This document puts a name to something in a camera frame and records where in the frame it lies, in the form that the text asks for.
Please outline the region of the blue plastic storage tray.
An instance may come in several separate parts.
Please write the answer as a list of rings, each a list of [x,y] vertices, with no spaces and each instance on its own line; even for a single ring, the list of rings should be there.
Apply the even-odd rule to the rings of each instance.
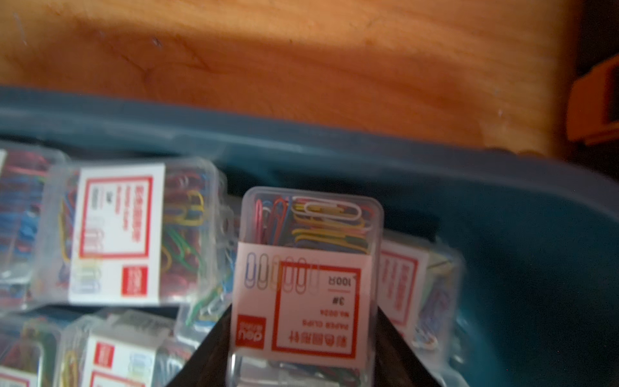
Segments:
[[[452,364],[471,386],[618,382],[618,185],[493,151],[4,87],[1,136],[86,159],[210,159],[258,185],[357,194],[466,262]]]

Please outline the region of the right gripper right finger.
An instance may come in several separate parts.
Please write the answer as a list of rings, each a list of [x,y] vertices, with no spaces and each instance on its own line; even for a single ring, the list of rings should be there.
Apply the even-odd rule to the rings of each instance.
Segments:
[[[377,312],[375,350],[375,386],[439,387],[382,309]]]

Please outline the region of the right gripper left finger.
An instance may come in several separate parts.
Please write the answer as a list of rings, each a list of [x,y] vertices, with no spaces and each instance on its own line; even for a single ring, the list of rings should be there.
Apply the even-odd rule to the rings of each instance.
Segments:
[[[224,387],[231,340],[229,306],[167,387]]]

